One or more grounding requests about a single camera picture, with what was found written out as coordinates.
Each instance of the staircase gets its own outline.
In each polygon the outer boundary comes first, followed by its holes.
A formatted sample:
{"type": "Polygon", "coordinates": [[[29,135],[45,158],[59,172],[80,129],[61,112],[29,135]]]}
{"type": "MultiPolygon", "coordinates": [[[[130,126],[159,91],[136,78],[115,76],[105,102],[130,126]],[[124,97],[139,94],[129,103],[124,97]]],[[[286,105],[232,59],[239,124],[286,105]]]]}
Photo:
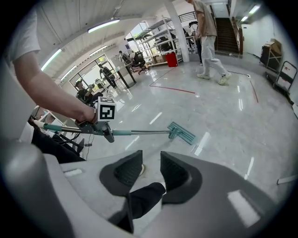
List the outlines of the staircase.
{"type": "Polygon", "coordinates": [[[229,18],[216,18],[217,40],[215,50],[239,53],[234,29],[229,18]]]}

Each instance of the red floor line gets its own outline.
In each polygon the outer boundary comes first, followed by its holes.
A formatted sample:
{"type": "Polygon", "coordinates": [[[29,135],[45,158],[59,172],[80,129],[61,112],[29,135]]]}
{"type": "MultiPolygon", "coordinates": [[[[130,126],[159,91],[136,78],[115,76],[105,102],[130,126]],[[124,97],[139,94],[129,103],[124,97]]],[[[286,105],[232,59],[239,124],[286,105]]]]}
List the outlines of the red floor line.
{"type": "Polygon", "coordinates": [[[177,90],[177,91],[186,92],[186,93],[195,93],[195,92],[186,91],[186,90],[177,89],[177,88],[172,88],[172,87],[161,87],[161,86],[151,86],[151,85],[149,85],[149,86],[150,86],[150,87],[160,87],[160,88],[167,88],[167,89],[177,90]]]}
{"type": "MultiPolygon", "coordinates": [[[[175,69],[176,67],[170,69],[169,71],[167,71],[166,73],[164,73],[162,76],[166,75],[168,72],[170,72],[171,70],[175,69]]],[[[162,76],[160,76],[157,80],[155,80],[152,84],[154,84],[156,81],[158,81],[162,76]]]]}
{"type": "Polygon", "coordinates": [[[259,103],[259,100],[257,99],[257,93],[256,93],[256,90],[255,90],[254,86],[252,85],[252,82],[251,82],[251,81],[250,81],[250,83],[251,83],[253,92],[254,92],[254,94],[255,94],[255,96],[256,96],[257,103],[259,103]]]}

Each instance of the white pants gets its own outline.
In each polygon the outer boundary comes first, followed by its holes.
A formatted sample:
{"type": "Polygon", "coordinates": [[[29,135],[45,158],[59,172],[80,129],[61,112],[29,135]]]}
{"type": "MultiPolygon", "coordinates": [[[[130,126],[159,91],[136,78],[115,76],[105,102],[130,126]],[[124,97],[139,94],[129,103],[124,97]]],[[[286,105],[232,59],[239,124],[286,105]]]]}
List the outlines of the white pants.
{"type": "Polygon", "coordinates": [[[215,58],[215,50],[214,50],[214,42],[216,36],[202,36],[201,44],[202,44],[202,60],[204,75],[209,75],[210,67],[213,67],[221,76],[224,76],[228,72],[223,67],[222,63],[219,59],[215,58]]]}

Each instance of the teal handle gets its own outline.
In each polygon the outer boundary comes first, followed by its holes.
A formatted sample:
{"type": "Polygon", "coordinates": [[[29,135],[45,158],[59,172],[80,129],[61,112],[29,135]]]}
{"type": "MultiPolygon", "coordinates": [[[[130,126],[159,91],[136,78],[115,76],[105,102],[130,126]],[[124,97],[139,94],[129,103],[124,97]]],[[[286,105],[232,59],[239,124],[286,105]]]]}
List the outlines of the teal handle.
{"type": "Polygon", "coordinates": [[[52,131],[58,131],[58,132],[62,131],[62,126],[52,125],[52,124],[48,124],[48,123],[45,123],[43,125],[43,128],[52,130],[52,131]]]}
{"type": "Polygon", "coordinates": [[[113,136],[131,136],[131,131],[113,130],[113,136]]]}

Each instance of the glossy floor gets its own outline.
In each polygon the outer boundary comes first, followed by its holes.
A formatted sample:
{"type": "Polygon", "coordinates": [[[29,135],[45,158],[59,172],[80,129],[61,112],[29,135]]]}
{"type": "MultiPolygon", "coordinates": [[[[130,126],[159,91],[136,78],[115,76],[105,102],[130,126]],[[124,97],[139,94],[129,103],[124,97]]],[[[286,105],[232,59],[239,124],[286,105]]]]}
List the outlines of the glossy floor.
{"type": "MultiPolygon", "coordinates": [[[[178,67],[160,66],[134,74],[137,84],[129,90],[113,91],[117,113],[112,129],[166,130],[178,123],[196,135],[189,145],[167,135],[116,137],[91,136],[93,146],[83,150],[88,160],[143,150],[145,173],[134,189],[163,182],[160,173],[162,150],[182,153],[227,166],[276,202],[285,198],[291,183],[277,185],[279,178],[295,174],[298,151],[298,120],[286,98],[274,91],[266,79],[253,72],[225,66],[232,72],[227,86],[220,86],[213,69],[211,80],[198,79],[203,68],[197,62],[178,67]]],[[[158,213],[154,208],[135,221],[136,233],[158,213]]]]}

